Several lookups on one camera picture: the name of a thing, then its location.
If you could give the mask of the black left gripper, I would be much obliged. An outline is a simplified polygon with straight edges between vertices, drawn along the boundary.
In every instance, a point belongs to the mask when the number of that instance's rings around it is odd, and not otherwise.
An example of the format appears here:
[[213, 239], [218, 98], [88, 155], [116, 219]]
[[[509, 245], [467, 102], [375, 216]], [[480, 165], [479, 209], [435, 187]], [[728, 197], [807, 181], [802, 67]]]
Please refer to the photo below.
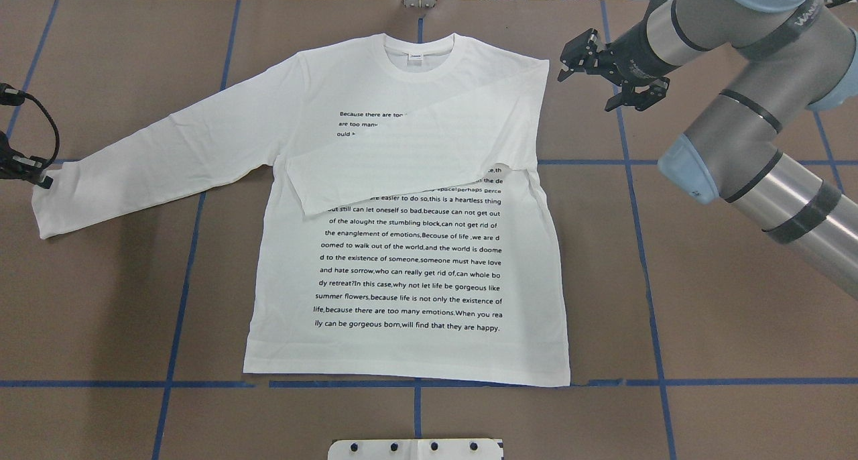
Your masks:
[[9, 145], [8, 136], [1, 132], [1, 179], [21, 180], [33, 183], [37, 187], [50, 189], [53, 178], [47, 176], [45, 169], [51, 161], [37, 156], [25, 157]]

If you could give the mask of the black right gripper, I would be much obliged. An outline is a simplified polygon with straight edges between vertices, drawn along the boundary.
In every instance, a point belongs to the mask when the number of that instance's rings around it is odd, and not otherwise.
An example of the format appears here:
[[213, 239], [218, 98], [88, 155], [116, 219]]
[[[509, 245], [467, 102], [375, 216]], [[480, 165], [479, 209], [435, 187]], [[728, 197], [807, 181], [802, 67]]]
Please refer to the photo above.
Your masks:
[[[597, 29], [588, 29], [564, 45], [560, 61], [566, 68], [558, 73], [558, 82], [581, 72], [620, 85], [620, 93], [607, 100], [606, 112], [620, 106], [646, 111], [664, 99], [669, 88], [669, 78], [661, 78], [661, 60], [644, 34], [625, 34], [604, 44]], [[649, 87], [635, 91], [644, 85]]]

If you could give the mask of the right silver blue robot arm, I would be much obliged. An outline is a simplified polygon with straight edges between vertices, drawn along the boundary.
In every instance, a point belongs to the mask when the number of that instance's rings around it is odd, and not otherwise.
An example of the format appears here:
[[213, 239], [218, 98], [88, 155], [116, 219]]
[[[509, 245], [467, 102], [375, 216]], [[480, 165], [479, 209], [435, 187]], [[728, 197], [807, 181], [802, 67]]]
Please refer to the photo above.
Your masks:
[[856, 295], [856, 204], [773, 145], [799, 112], [856, 95], [856, 31], [824, 0], [667, 0], [612, 42], [593, 29], [568, 42], [558, 78], [600, 75], [620, 88], [607, 111], [644, 111], [666, 95], [669, 72], [724, 44], [747, 66], [659, 170], [699, 203], [731, 203]]

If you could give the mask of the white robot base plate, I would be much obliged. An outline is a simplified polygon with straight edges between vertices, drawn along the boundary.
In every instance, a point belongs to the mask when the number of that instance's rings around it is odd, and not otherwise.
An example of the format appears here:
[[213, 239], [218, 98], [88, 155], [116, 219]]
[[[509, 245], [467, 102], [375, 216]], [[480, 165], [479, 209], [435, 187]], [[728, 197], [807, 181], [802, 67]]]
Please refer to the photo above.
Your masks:
[[499, 439], [364, 439], [335, 441], [328, 459], [503, 459]]

